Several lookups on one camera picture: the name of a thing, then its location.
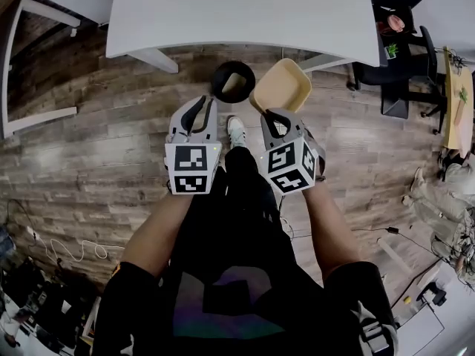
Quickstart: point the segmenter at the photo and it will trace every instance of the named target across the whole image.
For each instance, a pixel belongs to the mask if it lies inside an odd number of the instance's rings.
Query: white cube
[[[219,162],[221,144],[165,144],[173,194],[209,194]]]
[[[287,195],[314,186],[317,158],[317,152],[299,137],[266,151],[259,164],[267,182]]]

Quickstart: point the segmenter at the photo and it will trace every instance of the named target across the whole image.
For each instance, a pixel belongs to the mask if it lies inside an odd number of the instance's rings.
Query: wooden desk
[[[379,66],[371,0],[114,0],[108,58],[128,54],[177,73],[159,48],[210,43],[321,53],[300,64],[306,72],[351,62]]]
[[[450,49],[444,48],[445,69],[445,93],[447,95],[447,123],[445,128],[444,146],[449,149],[460,150],[460,156],[465,157],[471,149],[472,131],[474,126],[474,85],[472,74],[468,67],[457,68],[450,58]],[[460,91],[467,91],[467,102],[460,99]],[[463,111],[458,124],[455,123],[459,106],[463,105]]]

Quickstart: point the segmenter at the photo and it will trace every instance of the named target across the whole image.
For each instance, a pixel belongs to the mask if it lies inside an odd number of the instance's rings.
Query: shoe
[[[231,140],[231,149],[236,146],[246,146],[246,128],[243,122],[237,116],[231,116],[228,119],[228,135]]]

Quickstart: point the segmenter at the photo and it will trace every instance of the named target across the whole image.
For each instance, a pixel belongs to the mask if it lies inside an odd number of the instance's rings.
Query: white metal frame
[[[42,122],[47,122],[60,117],[71,116],[77,113],[76,107],[64,108],[61,110],[39,113],[37,115],[27,116],[22,119],[8,121],[7,112],[7,83],[8,83],[8,71],[10,69],[10,57],[13,46],[13,39],[15,37],[16,27],[20,18],[20,14],[24,12],[31,12],[40,16],[47,17],[58,22],[61,22],[71,27],[78,27],[81,21],[75,17],[61,12],[60,10],[48,7],[47,5],[38,3],[33,0],[21,0],[16,9],[15,17],[8,34],[7,46],[4,55],[4,64],[2,71],[2,83],[1,83],[1,119],[3,126],[3,138],[7,138],[13,135],[14,131],[19,131],[23,128],[28,128]]]

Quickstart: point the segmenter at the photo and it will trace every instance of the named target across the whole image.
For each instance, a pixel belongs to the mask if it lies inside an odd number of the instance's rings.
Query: person
[[[226,171],[210,194],[165,196],[128,242],[102,296],[93,355],[306,344],[318,355],[394,355],[379,270],[361,260],[328,187],[303,191],[322,288],[295,261],[236,116],[228,133]]]

